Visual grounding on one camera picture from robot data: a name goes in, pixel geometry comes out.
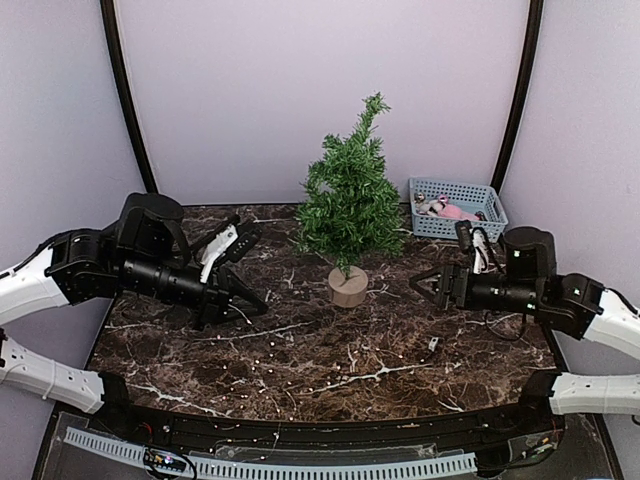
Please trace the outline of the pink plush ornament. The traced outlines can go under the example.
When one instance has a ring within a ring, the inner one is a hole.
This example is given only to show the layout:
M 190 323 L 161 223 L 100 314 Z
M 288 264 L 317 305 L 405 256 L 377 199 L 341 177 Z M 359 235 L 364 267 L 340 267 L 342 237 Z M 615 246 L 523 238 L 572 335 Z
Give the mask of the pink plush ornament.
M 442 218 L 469 221 L 481 220 L 481 218 L 476 214 L 471 214 L 460 209 L 456 205 L 450 204 L 446 196 L 440 196 L 439 198 L 437 198 L 432 207 L 435 210 L 436 215 Z

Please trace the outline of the white battery box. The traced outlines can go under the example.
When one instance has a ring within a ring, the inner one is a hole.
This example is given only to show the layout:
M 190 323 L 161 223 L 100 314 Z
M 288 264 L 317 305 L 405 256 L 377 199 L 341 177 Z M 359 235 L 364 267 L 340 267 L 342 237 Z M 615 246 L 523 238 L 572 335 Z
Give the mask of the white battery box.
M 429 341 L 428 344 L 428 350 L 431 352 L 434 352 L 440 342 L 441 338 L 440 337 L 432 337 Z

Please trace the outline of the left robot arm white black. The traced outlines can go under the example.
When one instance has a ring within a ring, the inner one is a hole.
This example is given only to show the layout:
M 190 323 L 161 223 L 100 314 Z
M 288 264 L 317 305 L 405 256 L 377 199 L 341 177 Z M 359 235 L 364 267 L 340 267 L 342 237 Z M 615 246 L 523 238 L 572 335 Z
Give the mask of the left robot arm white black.
M 75 229 L 42 242 L 19 264 L 1 273 L 1 322 L 114 299 L 129 291 L 167 305 L 188 308 L 192 326 L 202 330 L 239 315 L 237 300 L 254 314 L 267 304 L 232 270 L 261 238 L 261 229 L 232 215 L 195 242 L 182 228 L 184 208 L 157 193 L 132 193 L 119 218 L 102 230 Z M 37 354 L 7 334 L 1 336 L 1 381 L 63 402 L 84 413 L 101 413 L 120 436 L 141 427 L 118 374 L 81 370 Z

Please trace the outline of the small green christmas tree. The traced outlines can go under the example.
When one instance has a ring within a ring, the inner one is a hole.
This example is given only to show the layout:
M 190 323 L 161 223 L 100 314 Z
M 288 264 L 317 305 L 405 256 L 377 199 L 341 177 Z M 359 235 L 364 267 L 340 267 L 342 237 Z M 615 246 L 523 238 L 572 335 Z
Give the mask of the small green christmas tree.
M 341 308 L 366 298 L 364 256 L 396 257 L 404 246 L 399 191 L 386 176 L 383 141 L 374 135 L 376 118 L 391 107 L 380 92 L 363 103 L 349 135 L 324 137 L 323 155 L 308 167 L 306 200 L 296 214 L 296 246 L 332 261 L 329 300 Z

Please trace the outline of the left black frame post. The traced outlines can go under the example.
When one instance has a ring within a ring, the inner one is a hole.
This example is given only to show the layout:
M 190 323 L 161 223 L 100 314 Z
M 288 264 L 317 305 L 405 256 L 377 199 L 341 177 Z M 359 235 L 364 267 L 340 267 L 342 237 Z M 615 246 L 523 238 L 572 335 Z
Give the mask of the left black frame post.
M 144 142 L 128 78 L 117 19 L 116 2 L 113 0 L 101 0 L 99 4 L 112 75 L 137 170 L 145 191 L 147 193 L 158 193 L 158 184 Z

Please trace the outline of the black front rail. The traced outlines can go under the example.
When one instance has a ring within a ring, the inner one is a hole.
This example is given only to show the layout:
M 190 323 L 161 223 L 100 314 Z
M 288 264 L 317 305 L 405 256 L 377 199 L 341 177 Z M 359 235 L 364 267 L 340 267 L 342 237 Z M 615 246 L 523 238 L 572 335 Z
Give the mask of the black front rail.
M 364 422 L 254 421 L 130 406 L 100 422 L 127 440 L 182 450 L 223 446 L 358 449 L 434 444 L 487 449 L 529 434 L 563 436 L 565 420 L 545 408 L 508 404 L 469 413 Z

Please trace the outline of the silver bauble ornament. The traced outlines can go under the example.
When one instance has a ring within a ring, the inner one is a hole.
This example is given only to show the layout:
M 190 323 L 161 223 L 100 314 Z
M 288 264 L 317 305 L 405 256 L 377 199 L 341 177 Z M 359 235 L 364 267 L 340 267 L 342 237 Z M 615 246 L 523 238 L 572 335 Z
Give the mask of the silver bauble ornament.
M 414 204 L 415 209 L 418 212 L 422 212 L 424 210 L 424 207 L 428 206 L 428 204 L 426 203 L 425 195 L 422 192 L 416 192 L 414 194 Z

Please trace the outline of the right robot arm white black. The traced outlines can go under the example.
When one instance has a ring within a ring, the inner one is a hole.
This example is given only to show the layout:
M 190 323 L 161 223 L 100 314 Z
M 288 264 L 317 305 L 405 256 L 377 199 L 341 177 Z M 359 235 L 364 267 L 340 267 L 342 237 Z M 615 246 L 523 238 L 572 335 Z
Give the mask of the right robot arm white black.
M 576 340 L 639 356 L 639 310 L 617 290 L 580 273 L 560 275 L 554 237 L 536 227 L 517 227 L 503 236 L 505 261 L 497 264 L 483 231 L 468 221 L 456 225 L 459 245 L 472 265 L 444 265 L 421 272 L 410 287 L 440 308 L 508 312 L 532 317 L 544 328 Z M 638 415 L 636 375 L 588 376 L 538 370 L 523 387 L 510 424 L 521 434 L 534 432 L 549 415 L 574 413 Z

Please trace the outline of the blue plastic basket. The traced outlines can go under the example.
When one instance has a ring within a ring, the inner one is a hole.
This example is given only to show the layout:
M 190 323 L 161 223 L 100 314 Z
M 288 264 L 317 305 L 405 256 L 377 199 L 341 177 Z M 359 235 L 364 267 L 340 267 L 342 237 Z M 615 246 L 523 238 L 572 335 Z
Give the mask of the blue plastic basket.
M 410 177 L 408 186 L 415 236 L 455 240 L 455 224 L 468 220 L 496 242 L 508 225 L 500 198 L 490 186 L 427 177 Z

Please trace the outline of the black frame post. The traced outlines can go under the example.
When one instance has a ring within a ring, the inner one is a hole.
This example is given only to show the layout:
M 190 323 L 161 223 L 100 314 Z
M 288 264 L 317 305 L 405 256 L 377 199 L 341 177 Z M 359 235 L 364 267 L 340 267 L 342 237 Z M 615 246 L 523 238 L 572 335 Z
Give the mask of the black frame post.
M 490 186 L 496 192 L 500 192 L 504 185 L 524 113 L 542 25 L 543 11 L 543 0 L 529 1 L 523 47 L 513 98 L 490 183 Z
M 116 2 L 113 0 L 101 0 L 99 4 L 112 75 L 137 170 L 145 191 L 147 193 L 158 193 L 158 184 L 144 142 L 128 78 L 117 19 Z

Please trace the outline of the right black frame post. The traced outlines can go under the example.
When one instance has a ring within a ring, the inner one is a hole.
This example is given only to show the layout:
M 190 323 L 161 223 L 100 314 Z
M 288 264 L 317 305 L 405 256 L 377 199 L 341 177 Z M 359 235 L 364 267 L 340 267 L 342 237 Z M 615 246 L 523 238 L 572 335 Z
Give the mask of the right black frame post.
M 500 192 L 504 185 L 524 113 L 542 25 L 543 11 L 543 0 L 529 1 L 523 47 L 513 98 L 490 183 L 490 186 L 496 192 Z

